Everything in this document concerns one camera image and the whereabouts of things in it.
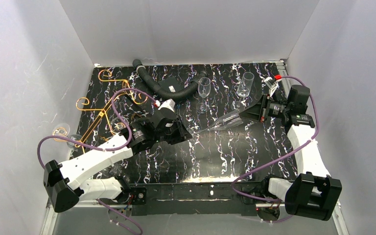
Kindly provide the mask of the clear stemmed wine glass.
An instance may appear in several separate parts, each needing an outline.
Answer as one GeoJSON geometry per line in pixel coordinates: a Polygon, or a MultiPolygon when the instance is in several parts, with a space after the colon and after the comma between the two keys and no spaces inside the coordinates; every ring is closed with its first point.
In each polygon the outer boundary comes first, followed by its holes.
{"type": "MultiPolygon", "coordinates": [[[[75,132],[71,132],[71,128],[67,123],[57,124],[52,131],[52,135],[66,137],[66,138],[72,139],[74,141],[79,141],[82,138],[82,136],[80,134],[77,134],[75,132]]],[[[77,151],[80,147],[79,145],[76,145],[75,143],[72,143],[72,142],[69,142],[69,141],[66,141],[66,140],[63,140],[63,139],[55,138],[54,140],[58,141],[58,142],[65,142],[67,144],[67,146],[70,149],[72,149],[73,151],[77,151]]]]}

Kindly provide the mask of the clear tumbler glass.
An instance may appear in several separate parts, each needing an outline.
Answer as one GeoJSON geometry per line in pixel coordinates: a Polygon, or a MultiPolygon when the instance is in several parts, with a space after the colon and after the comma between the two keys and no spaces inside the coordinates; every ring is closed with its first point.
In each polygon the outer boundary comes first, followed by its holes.
{"type": "Polygon", "coordinates": [[[235,110],[239,110],[243,106],[242,101],[249,96],[251,88],[253,86],[254,78],[254,74],[249,71],[243,74],[236,91],[239,100],[235,101],[233,104],[233,108],[235,110]]]}

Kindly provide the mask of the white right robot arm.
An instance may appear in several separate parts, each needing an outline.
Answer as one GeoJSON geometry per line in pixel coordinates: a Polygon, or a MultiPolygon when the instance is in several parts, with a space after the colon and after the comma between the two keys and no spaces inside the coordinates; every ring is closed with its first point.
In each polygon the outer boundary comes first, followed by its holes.
{"type": "Polygon", "coordinates": [[[280,118],[293,148],[292,152],[251,170],[249,174],[294,156],[298,177],[291,182],[281,177],[267,176],[259,185],[256,196],[236,188],[234,191],[244,197],[268,201],[271,205],[283,202],[289,215],[328,221],[341,194],[342,184],[331,177],[323,164],[315,139],[319,133],[319,123],[316,118],[306,114],[310,97],[304,95],[302,98],[276,101],[264,95],[256,105],[240,113],[242,118],[261,122],[267,117],[280,118]]]}

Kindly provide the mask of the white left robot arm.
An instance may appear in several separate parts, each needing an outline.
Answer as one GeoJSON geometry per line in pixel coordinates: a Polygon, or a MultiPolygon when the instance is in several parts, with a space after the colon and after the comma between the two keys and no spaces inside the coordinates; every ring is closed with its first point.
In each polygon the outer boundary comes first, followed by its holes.
{"type": "Polygon", "coordinates": [[[123,179],[92,179],[101,170],[146,151],[160,142],[170,145],[188,141],[192,134],[180,117],[171,111],[159,110],[149,118],[140,118],[121,129],[99,147],[89,146],[88,152],[58,163],[47,162],[43,184],[55,212],[65,212],[78,202],[100,198],[118,200],[130,194],[123,179]]]}

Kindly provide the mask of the tall clear flute front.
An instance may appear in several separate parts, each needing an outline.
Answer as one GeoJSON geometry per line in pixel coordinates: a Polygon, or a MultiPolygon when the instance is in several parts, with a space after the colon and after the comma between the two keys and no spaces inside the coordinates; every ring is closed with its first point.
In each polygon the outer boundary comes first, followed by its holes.
{"type": "Polygon", "coordinates": [[[219,117],[213,124],[211,124],[209,127],[195,131],[193,134],[199,135],[202,132],[205,131],[221,131],[221,130],[226,130],[230,129],[236,126],[239,126],[243,124],[243,120],[240,117],[239,111],[238,110],[233,110],[221,117],[219,117]]]}

